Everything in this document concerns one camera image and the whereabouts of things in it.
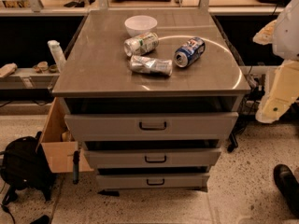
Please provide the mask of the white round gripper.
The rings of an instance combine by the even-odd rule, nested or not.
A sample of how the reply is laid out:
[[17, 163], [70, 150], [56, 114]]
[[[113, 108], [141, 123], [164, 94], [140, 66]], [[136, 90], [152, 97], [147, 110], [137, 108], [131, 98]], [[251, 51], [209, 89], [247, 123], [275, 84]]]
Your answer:
[[261, 123], [273, 123], [299, 98], [299, 0], [291, 0], [277, 20], [267, 23], [253, 37], [253, 42], [272, 43], [273, 53], [285, 59], [274, 70], [273, 80], [266, 79], [265, 94], [255, 115]]

